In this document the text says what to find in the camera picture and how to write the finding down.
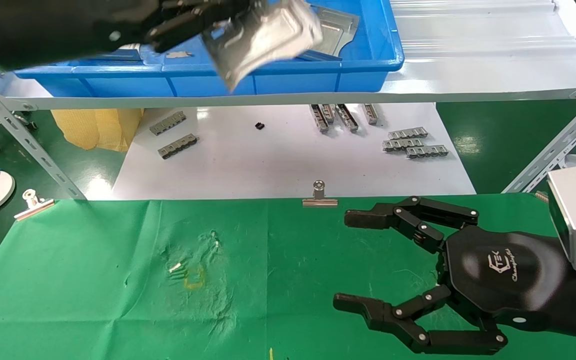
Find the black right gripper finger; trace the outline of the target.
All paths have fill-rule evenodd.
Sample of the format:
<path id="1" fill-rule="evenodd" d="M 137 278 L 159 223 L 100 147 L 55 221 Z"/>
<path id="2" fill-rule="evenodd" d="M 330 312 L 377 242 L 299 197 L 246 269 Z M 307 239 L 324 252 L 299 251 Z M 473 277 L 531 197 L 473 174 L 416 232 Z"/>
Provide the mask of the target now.
<path id="1" fill-rule="evenodd" d="M 376 203 L 370 210 L 346 210 L 343 215 L 347 227 L 393 229 L 432 255 L 441 253 L 446 242 L 444 233 L 432 224 L 461 230 L 478 222 L 478 210 L 418 196 L 398 203 Z"/>
<path id="2" fill-rule="evenodd" d="M 416 321 L 448 306 L 476 330 L 425 330 Z M 491 356 L 508 344 L 494 317 L 448 285 L 437 285 L 403 303 L 338 292 L 333 307 L 363 317 L 371 331 L 391 334 L 416 354 Z"/>

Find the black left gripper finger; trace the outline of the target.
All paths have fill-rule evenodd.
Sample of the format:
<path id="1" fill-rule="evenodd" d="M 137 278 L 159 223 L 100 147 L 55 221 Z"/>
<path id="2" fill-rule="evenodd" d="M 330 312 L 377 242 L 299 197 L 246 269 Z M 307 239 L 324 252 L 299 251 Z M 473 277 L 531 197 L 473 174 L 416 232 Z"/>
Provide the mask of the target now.
<path id="1" fill-rule="evenodd" d="M 190 10 L 153 27 L 146 33 L 145 43 L 164 53 L 230 18 L 233 14 L 224 10 Z"/>
<path id="2" fill-rule="evenodd" d="M 175 14 L 213 11 L 218 16 L 235 16 L 251 7 L 251 0 L 161 0 L 163 10 Z"/>

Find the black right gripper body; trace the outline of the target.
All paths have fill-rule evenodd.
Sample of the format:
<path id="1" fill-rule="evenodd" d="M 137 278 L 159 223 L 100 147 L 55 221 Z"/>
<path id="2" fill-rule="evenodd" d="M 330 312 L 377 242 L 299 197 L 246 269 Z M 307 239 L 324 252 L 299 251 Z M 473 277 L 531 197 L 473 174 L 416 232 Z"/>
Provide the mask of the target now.
<path id="1" fill-rule="evenodd" d="M 557 238 L 469 226 L 446 239 L 443 258 L 454 294 L 449 305 L 467 322 L 492 319 L 532 332 L 566 326 L 571 266 Z"/>

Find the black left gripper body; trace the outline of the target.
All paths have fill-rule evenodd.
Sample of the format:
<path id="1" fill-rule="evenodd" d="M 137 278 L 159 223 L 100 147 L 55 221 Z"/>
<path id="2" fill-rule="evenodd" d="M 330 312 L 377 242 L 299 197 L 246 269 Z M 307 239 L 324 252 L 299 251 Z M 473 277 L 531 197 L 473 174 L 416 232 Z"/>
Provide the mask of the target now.
<path id="1" fill-rule="evenodd" d="M 158 0 L 0 0 L 0 69 L 82 59 L 139 44 Z"/>

